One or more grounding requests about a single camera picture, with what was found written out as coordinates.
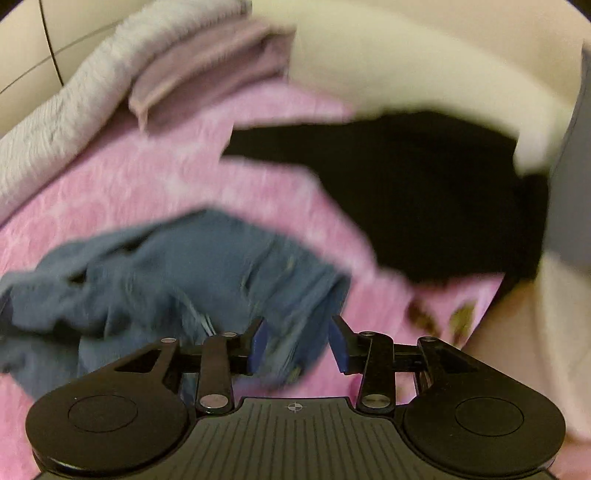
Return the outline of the grey striped duvet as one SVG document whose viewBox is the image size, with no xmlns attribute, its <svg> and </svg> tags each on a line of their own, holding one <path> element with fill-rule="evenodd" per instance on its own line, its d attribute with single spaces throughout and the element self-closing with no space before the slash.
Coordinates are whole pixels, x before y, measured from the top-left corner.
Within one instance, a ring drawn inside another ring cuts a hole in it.
<svg viewBox="0 0 591 480">
<path fill-rule="evenodd" d="M 128 16 L 61 90 L 1 138 L 1 220 L 85 149 L 158 54 L 250 10 L 249 1 L 154 1 Z"/>
</svg>

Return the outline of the mauve folded cloth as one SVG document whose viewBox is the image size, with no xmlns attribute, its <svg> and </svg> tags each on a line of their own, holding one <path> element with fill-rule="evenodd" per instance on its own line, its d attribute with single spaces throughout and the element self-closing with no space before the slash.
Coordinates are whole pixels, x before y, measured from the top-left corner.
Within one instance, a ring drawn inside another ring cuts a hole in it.
<svg viewBox="0 0 591 480">
<path fill-rule="evenodd" d="M 290 66 L 297 28 L 257 17 L 235 17 L 208 26 L 158 55 L 135 80 L 128 108 L 138 128 L 181 90 L 202 108 L 250 82 L 283 75 Z"/>
</svg>

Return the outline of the grey pillow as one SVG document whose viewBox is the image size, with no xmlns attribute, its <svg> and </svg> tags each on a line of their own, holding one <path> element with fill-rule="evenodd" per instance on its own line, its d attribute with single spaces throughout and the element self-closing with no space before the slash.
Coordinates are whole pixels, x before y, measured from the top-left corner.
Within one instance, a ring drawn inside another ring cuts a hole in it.
<svg viewBox="0 0 591 480">
<path fill-rule="evenodd" d="M 580 90 L 550 178 L 545 247 L 590 268 L 590 46 L 581 50 Z"/>
</svg>

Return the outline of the white sliding wardrobe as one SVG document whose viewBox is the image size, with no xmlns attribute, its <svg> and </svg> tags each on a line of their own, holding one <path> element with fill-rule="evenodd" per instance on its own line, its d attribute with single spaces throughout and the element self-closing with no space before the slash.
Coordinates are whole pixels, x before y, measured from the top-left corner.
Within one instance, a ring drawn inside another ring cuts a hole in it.
<svg viewBox="0 0 591 480">
<path fill-rule="evenodd" d="M 129 1 L 1 3 L 1 133 L 57 93 L 116 26 L 145 5 Z"/>
</svg>

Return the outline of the cream headboard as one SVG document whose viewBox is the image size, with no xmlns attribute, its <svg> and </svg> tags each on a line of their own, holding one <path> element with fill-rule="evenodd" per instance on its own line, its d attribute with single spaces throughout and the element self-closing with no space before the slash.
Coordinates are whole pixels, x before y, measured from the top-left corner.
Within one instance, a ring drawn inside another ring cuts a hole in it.
<svg viewBox="0 0 591 480">
<path fill-rule="evenodd" d="M 297 28 L 290 78 L 363 111 L 437 107 L 518 137 L 520 173 L 557 152 L 580 85 L 585 16 L 566 1 L 256 1 Z"/>
</svg>

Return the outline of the black garment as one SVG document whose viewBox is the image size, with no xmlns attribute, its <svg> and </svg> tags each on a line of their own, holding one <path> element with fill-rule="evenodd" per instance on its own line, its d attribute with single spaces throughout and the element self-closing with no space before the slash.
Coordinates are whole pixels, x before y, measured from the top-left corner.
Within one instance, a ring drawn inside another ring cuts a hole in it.
<svg viewBox="0 0 591 480">
<path fill-rule="evenodd" d="M 517 143 L 439 112 L 238 129 L 224 154 L 310 169 L 367 235 L 378 263 L 416 282 L 537 270 L 548 185 L 519 175 Z"/>
</svg>

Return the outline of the blue denim jeans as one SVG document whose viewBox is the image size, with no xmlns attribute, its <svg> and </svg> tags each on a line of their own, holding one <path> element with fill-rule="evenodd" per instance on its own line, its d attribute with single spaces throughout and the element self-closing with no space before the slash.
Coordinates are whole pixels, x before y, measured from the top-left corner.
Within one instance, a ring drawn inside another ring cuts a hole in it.
<svg viewBox="0 0 591 480">
<path fill-rule="evenodd" d="M 263 318 L 252 384 L 311 370 L 349 275 L 286 236 L 217 210 L 63 244 L 1 280 L 1 370 L 33 398 L 164 337 L 184 347 Z"/>
</svg>

